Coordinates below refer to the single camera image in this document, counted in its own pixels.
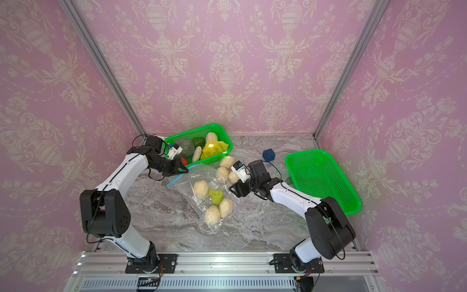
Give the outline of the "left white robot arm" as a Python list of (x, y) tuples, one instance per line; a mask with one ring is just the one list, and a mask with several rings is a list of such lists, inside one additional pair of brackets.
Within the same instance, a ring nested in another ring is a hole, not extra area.
[(145, 136), (141, 146), (132, 146), (123, 162), (102, 183), (80, 195), (80, 213), (86, 241), (90, 245), (111, 242), (127, 258), (126, 273), (162, 275), (163, 262), (153, 242), (142, 237), (131, 224), (126, 193), (144, 172), (157, 171), (163, 178), (188, 173), (179, 157), (183, 148), (170, 146), (158, 136)]

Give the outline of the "clear zip-top bag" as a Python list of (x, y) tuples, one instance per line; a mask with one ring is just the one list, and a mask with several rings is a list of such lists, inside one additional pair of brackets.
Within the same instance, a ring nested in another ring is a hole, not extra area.
[(184, 196), (202, 224), (216, 234), (233, 216), (237, 199), (228, 190), (228, 179), (221, 177), (218, 169), (207, 164), (195, 164), (188, 170), (188, 173), (172, 180), (168, 188)]

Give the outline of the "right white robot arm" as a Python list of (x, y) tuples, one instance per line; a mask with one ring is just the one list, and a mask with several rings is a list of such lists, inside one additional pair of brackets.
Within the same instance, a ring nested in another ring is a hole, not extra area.
[(332, 260), (339, 257), (339, 253), (342, 253), (339, 259), (345, 259), (345, 247), (355, 240), (356, 233), (334, 198), (312, 197), (294, 189), (281, 178), (272, 177), (261, 160), (248, 165), (237, 161), (231, 170), (239, 177), (229, 188), (236, 197), (243, 198), (252, 193), (262, 200), (287, 207), (306, 221), (309, 238), (289, 251), (294, 271), (310, 274), (313, 262)]

